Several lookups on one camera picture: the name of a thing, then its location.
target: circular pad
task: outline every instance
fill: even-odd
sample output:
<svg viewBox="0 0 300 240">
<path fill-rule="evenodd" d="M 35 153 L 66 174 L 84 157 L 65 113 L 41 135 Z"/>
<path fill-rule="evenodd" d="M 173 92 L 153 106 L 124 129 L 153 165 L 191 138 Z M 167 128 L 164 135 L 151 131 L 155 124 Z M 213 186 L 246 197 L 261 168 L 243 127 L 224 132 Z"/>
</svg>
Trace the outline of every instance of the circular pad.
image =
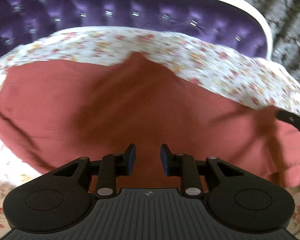
<svg viewBox="0 0 300 240">
<path fill-rule="evenodd" d="M 37 190 L 29 194 L 26 198 L 27 206 L 38 211 L 47 211 L 56 208 L 62 201 L 62 194 L 51 189 Z"/>
<path fill-rule="evenodd" d="M 250 210 L 262 210 L 272 203 L 271 196 L 259 189 L 245 189 L 235 195 L 239 206 Z"/>
</svg>

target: pink pillowcase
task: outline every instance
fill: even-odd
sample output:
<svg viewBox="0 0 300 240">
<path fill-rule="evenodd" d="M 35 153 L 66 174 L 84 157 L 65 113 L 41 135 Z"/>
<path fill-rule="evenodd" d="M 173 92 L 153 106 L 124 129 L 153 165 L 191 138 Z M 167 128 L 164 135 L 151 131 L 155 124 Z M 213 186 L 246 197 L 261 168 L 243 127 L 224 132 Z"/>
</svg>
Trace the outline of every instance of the pink pillowcase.
<svg viewBox="0 0 300 240">
<path fill-rule="evenodd" d="M 217 156 L 282 187 L 300 185 L 300 133 L 275 119 L 178 78 L 133 53 L 105 67 L 65 60 L 9 69 L 0 91 L 0 137 L 46 173 L 80 156 L 100 160 L 137 145 L 119 187 L 178 187 L 160 162 L 160 145 L 197 160 Z"/>
</svg>

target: purple velvet upholstery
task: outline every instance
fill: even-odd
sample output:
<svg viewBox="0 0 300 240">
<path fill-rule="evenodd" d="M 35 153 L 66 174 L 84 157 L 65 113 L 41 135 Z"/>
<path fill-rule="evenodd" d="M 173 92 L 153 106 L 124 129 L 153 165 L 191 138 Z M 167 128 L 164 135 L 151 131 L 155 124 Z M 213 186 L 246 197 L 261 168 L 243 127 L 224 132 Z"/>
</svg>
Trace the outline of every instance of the purple velvet upholstery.
<svg viewBox="0 0 300 240">
<path fill-rule="evenodd" d="M 58 30 L 103 25 L 181 32 L 266 57 L 259 23 L 217 0 L 0 0 L 0 57 Z"/>
</svg>

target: floral fabric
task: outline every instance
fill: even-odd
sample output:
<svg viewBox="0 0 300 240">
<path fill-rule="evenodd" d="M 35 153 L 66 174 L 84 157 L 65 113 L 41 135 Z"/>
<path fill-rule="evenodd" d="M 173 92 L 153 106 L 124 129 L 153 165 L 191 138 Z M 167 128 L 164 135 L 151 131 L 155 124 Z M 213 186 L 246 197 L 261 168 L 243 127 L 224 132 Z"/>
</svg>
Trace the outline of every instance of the floral fabric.
<svg viewBox="0 0 300 240">
<path fill-rule="evenodd" d="M 132 51 L 165 65 L 180 78 L 257 109 L 267 105 L 300 114 L 300 85 L 277 63 L 180 33 L 127 27 L 80 27 L 18 46 L 0 58 L 0 89 L 7 69 L 34 61 L 72 60 L 111 66 Z M 40 176 L 0 140 L 0 237 L 10 229 L 2 202 L 10 190 Z M 300 187 L 288 189 L 296 210 L 288 230 L 300 239 Z"/>
</svg>

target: logo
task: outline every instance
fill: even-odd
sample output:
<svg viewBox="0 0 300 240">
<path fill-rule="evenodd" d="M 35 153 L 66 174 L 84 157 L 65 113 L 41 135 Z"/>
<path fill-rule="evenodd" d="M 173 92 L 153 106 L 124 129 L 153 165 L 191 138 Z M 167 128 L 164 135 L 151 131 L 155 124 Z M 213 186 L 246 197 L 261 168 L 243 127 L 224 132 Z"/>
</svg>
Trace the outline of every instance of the logo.
<svg viewBox="0 0 300 240">
<path fill-rule="evenodd" d="M 148 190 L 147 192 L 145 192 L 145 195 L 147 195 L 148 197 L 150 197 L 151 195 L 153 195 L 154 193 L 150 190 Z"/>
</svg>

